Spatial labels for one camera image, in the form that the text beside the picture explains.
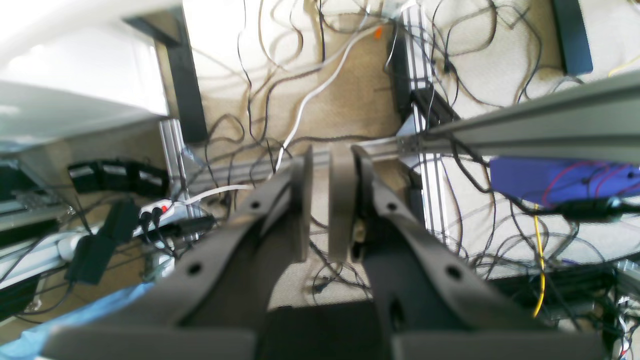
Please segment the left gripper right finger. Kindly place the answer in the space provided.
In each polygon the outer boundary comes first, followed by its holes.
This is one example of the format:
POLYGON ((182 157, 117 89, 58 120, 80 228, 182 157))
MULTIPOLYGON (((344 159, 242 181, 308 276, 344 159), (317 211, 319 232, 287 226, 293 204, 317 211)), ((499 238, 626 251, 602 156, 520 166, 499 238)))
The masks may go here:
POLYGON ((419 223, 361 146, 329 155, 329 257, 361 262, 391 332, 544 332, 419 223))

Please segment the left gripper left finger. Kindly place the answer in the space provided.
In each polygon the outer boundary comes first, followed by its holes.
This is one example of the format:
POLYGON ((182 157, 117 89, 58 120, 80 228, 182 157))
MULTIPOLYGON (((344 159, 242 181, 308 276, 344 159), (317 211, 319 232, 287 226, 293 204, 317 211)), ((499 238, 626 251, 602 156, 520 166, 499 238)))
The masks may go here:
POLYGON ((256 187, 167 278, 98 325, 260 328, 285 269, 307 259, 313 165, 309 147, 256 187))

